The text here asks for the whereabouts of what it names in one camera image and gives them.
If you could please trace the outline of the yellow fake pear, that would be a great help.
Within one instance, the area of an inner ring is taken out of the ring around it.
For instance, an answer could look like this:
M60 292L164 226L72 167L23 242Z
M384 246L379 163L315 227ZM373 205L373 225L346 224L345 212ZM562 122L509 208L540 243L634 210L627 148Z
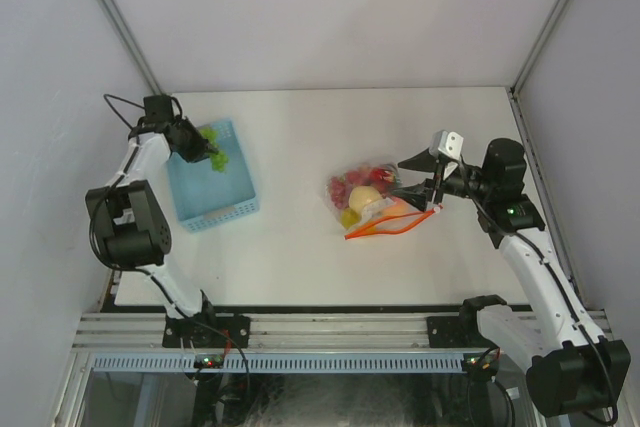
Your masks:
M382 199L381 193L371 185L354 187L349 195L348 206L361 214L369 204Z

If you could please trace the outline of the clear zip top bag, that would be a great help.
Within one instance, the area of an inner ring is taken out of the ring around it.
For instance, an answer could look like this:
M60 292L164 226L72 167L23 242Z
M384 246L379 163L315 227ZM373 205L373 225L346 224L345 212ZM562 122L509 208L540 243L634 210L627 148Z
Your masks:
M325 177L327 207L347 241L405 234L439 214L443 207L415 207L395 194L403 186L391 161L352 163Z

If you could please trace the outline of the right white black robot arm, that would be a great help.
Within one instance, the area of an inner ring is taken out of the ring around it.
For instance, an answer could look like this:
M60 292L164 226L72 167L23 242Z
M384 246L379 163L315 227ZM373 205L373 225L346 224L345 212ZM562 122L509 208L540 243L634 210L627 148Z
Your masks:
M560 266L546 224L524 192L523 145L494 139L479 166L464 161L462 147L460 134L437 132L428 149L398 165L424 172L426 179L394 193L421 211L445 196L471 200L481 229L516 275L538 327L521 322L500 296L477 296L462 304L461 338L473 346L489 341L500 348L524 373L529 397L543 416L581 413L600 425L615 425L631 355L623 341L606 338Z

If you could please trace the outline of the green fake grape bunch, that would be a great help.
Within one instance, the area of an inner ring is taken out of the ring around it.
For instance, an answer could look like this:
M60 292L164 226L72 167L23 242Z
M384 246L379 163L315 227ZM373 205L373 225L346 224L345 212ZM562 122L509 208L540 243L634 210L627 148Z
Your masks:
M229 163L229 157L218 143L218 132L211 127L203 127L200 129L200 133L210 145L208 156L212 169L224 173Z

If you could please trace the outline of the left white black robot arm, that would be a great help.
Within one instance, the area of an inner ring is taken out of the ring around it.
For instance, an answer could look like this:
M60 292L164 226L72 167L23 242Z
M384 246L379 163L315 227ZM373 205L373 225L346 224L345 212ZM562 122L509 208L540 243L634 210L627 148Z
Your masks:
M206 294L171 254L172 234L152 182L174 155L197 163L219 153L184 115L178 99L147 96L144 114L129 127L126 158L107 185L89 190L89 242L97 260L112 271L130 272L156 287L170 319L183 321L196 346L215 342L219 323Z

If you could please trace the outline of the orange fake peach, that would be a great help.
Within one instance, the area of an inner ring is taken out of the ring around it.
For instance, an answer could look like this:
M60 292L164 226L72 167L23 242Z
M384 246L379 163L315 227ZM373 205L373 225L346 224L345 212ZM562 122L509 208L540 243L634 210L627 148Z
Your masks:
M388 216L400 216L409 211L410 206L402 199L396 198L394 203L385 209L385 214Z

